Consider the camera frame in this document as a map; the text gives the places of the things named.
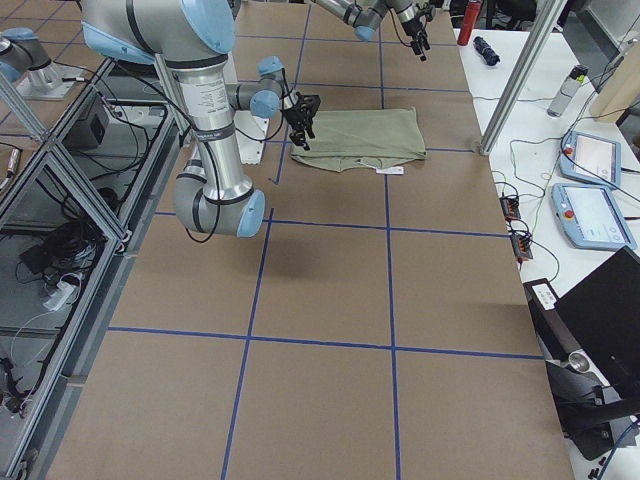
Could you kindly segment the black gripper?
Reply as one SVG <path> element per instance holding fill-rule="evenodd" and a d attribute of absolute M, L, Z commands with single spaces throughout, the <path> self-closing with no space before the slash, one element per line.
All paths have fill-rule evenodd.
<path fill-rule="evenodd" d="M 414 52 L 420 52 L 418 57 L 424 62 L 427 59 L 426 51 L 430 49 L 428 36 L 423 22 L 418 18 L 413 18 L 403 23 L 403 30 L 411 37 L 409 43 Z"/>
<path fill-rule="evenodd" d="M 309 151 L 310 146 L 306 136 L 309 136 L 310 138 L 315 137 L 313 132 L 314 117 L 309 118 L 301 111 L 302 104 L 299 95 L 301 94 L 297 94 L 297 100 L 294 105 L 285 110 L 285 119 L 292 129 L 289 137 L 298 138 L 297 145 L 302 147 L 305 151 Z"/>

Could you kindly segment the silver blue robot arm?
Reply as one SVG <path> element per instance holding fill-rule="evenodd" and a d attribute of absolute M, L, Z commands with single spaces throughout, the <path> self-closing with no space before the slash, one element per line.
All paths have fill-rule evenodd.
<path fill-rule="evenodd" d="M 255 85 L 227 85 L 223 69 L 235 44 L 235 20 L 226 1 L 85 1 L 86 44 L 106 57 L 151 65 L 158 57 L 176 80 L 200 158 L 178 175 L 174 208 L 190 231 L 252 237 L 260 229 L 264 193 L 244 173 L 234 114 L 269 118 L 281 113 L 301 147 L 312 138 L 317 95 L 291 88 L 275 57 L 258 66 Z"/>
<path fill-rule="evenodd" d="M 370 41 L 386 15 L 392 13 L 392 20 L 398 20 L 410 38 L 408 43 L 400 40 L 401 44 L 422 62 L 426 60 L 430 49 L 426 25 L 435 16 L 435 6 L 429 1 L 370 1 L 363 5 L 358 1 L 318 0 L 314 4 L 352 27 L 356 37 L 363 41 Z"/>

